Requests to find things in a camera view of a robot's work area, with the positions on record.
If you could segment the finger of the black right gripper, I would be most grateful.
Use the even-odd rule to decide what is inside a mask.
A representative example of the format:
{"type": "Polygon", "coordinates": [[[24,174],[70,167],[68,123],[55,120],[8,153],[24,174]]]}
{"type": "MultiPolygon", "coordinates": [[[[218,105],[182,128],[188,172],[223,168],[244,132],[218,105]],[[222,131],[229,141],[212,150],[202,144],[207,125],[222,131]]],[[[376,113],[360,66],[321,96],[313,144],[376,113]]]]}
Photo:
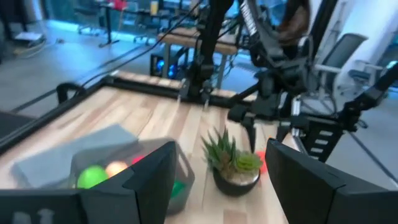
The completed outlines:
{"type": "Polygon", "coordinates": [[[251,152],[254,153],[256,146],[256,128],[254,127],[254,118],[245,116],[241,121],[241,125],[247,132],[251,152]]]}
{"type": "Polygon", "coordinates": [[[291,132],[290,122],[280,122],[277,127],[276,140],[283,142],[285,137],[291,132]]]}

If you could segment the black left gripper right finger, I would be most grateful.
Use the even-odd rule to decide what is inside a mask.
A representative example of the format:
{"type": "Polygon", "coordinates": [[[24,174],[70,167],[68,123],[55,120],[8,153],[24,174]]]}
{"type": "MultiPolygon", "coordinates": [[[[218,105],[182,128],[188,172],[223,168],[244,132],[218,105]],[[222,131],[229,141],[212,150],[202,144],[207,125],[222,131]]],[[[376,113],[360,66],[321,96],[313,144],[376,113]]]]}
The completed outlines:
{"type": "Polygon", "coordinates": [[[289,224],[398,224],[398,190],[345,173],[269,139],[266,164],[289,224]]]}

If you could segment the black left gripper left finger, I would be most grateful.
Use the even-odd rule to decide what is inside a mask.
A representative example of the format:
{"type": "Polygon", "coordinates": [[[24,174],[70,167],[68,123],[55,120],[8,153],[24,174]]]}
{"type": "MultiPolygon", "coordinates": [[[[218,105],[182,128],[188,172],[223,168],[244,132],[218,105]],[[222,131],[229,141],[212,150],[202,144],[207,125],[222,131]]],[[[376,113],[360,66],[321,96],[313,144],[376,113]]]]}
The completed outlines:
{"type": "Polygon", "coordinates": [[[163,224],[175,180],[175,148],[164,145],[80,194],[82,224],[163,224]]]}

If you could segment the orange toy fruit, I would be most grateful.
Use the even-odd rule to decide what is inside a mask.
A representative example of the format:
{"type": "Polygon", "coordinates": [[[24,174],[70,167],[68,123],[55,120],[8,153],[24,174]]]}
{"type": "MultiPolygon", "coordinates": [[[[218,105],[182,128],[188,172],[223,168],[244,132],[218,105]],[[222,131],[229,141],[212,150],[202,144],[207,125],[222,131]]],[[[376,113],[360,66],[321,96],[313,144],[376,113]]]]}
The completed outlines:
{"type": "Polygon", "coordinates": [[[260,166],[260,173],[261,174],[265,174],[267,172],[267,164],[266,164],[266,160],[265,160],[265,155],[266,152],[265,151],[257,151],[256,155],[260,158],[262,165],[260,166]]]}

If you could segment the dark green toy pepper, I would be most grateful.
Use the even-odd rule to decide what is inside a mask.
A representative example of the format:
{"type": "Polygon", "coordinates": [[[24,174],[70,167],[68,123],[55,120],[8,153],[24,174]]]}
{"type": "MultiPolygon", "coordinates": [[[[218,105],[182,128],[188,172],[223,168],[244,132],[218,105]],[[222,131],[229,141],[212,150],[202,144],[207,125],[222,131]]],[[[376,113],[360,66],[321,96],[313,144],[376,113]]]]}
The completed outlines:
{"type": "Polygon", "coordinates": [[[179,180],[175,180],[172,187],[170,198],[175,198],[176,196],[178,196],[185,187],[186,187],[185,183],[179,180]]]}

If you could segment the pale orange toy peach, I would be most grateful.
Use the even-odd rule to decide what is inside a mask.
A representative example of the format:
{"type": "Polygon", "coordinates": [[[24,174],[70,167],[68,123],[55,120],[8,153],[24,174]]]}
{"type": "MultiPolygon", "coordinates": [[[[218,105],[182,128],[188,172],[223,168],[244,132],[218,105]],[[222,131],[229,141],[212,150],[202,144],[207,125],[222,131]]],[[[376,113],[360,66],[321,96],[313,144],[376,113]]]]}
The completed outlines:
{"type": "Polygon", "coordinates": [[[110,162],[106,166],[105,172],[106,172],[107,176],[109,178],[111,178],[111,177],[117,175],[118,173],[124,171],[128,167],[129,166],[123,161],[113,161],[113,162],[110,162]]]}

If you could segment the light green toy mango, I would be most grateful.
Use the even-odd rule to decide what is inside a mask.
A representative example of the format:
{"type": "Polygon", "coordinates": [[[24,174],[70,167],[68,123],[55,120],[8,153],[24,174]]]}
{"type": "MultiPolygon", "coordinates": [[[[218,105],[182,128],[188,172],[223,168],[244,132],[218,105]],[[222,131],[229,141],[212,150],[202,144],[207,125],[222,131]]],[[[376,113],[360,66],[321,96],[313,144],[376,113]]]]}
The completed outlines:
{"type": "Polygon", "coordinates": [[[89,166],[78,176],[76,186],[81,189],[89,189],[108,179],[108,174],[101,166],[89,166]]]}

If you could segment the succulent plant in black pot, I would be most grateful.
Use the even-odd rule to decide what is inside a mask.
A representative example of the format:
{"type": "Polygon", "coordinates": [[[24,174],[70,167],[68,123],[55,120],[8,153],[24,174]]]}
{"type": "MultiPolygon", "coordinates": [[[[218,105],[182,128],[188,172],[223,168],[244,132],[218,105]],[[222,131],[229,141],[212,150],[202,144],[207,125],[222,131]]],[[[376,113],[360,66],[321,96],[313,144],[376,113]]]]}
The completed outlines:
{"type": "Polygon", "coordinates": [[[255,154],[242,150],[227,129],[214,130],[201,137],[204,160],[212,172],[217,189],[229,197],[248,194],[259,182],[262,162],[255,154]]]}

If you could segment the grey translucent plastic container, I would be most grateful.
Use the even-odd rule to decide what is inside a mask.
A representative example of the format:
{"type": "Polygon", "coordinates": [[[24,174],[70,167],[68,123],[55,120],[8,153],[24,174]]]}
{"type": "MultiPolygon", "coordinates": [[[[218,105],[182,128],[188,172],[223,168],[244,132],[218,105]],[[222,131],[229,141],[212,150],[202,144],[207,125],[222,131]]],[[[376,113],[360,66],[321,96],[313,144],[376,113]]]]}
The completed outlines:
{"type": "Polygon", "coordinates": [[[185,208],[192,185],[195,181],[195,174],[178,142],[171,138],[137,140],[129,143],[95,146],[93,148],[84,149],[72,157],[70,180],[68,184],[76,186],[78,175],[89,166],[98,165],[106,168],[106,166],[113,161],[123,161],[127,165],[132,165],[131,159],[133,157],[138,155],[147,157],[166,144],[175,148],[177,158],[175,180],[179,180],[186,184],[186,187],[178,196],[170,198],[169,200],[167,215],[178,214],[185,208]]]}

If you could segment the grey office chair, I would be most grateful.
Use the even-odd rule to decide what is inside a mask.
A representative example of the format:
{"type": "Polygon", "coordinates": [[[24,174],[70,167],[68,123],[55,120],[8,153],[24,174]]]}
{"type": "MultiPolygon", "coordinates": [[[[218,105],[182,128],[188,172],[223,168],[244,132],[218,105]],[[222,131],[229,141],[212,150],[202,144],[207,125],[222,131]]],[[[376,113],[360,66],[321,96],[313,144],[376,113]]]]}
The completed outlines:
{"type": "Polygon", "coordinates": [[[318,96],[324,98],[326,96],[327,80],[329,75],[338,75],[341,69],[354,54],[358,47],[368,39],[361,34],[344,34],[337,43],[331,48],[326,57],[314,69],[318,75],[318,96]]]}

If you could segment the person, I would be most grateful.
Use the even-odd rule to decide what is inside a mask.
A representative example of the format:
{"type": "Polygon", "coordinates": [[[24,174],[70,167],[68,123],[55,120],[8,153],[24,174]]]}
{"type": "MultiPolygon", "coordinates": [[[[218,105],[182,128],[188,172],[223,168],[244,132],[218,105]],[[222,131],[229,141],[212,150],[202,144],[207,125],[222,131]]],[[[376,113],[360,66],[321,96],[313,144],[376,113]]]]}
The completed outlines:
{"type": "Polygon", "coordinates": [[[308,32],[310,19],[310,0],[287,0],[282,22],[276,28],[279,44],[297,45],[308,32]]]}

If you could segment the folded grey-blue cloth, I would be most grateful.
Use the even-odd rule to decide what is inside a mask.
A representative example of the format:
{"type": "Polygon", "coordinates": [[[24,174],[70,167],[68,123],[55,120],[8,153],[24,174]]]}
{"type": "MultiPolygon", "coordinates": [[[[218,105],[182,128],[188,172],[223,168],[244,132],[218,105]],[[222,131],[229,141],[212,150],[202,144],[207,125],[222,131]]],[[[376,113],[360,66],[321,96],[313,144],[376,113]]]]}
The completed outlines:
{"type": "Polygon", "coordinates": [[[19,187],[48,188],[65,182],[75,154],[103,146],[132,143],[138,137],[118,124],[17,161],[11,175],[19,187]]]}

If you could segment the wooden background table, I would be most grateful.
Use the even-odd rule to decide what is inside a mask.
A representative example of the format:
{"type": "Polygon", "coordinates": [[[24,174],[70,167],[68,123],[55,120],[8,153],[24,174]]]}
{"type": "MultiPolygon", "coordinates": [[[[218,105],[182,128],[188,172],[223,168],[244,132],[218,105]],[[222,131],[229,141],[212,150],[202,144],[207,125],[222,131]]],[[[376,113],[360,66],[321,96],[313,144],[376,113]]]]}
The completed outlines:
{"type": "MultiPolygon", "coordinates": [[[[194,48],[198,37],[199,31],[196,28],[178,27],[169,34],[159,33],[157,40],[165,44],[164,57],[166,57],[170,53],[171,45],[194,48]]],[[[221,54],[220,70],[216,81],[217,89],[221,89],[227,60],[238,53],[237,40],[236,34],[224,34],[217,41],[215,53],[221,54]]]]}

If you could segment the computer tower with blue lights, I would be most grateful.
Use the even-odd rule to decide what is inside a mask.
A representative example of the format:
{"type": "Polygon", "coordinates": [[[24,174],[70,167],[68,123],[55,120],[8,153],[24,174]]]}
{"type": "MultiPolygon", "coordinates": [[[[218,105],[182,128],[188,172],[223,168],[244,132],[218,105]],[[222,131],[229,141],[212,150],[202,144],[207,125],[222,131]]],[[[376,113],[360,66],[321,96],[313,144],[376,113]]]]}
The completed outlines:
{"type": "MultiPolygon", "coordinates": [[[[163,74],[163,68],[165,67],[165,61],[162,54],[151,54],[150,55],[150,76],[161,77],[163,74]]],[[[167,71],[167,78],[175,79],[178,73],[178,59],[170,57],[169,69],[167,71]]]]}

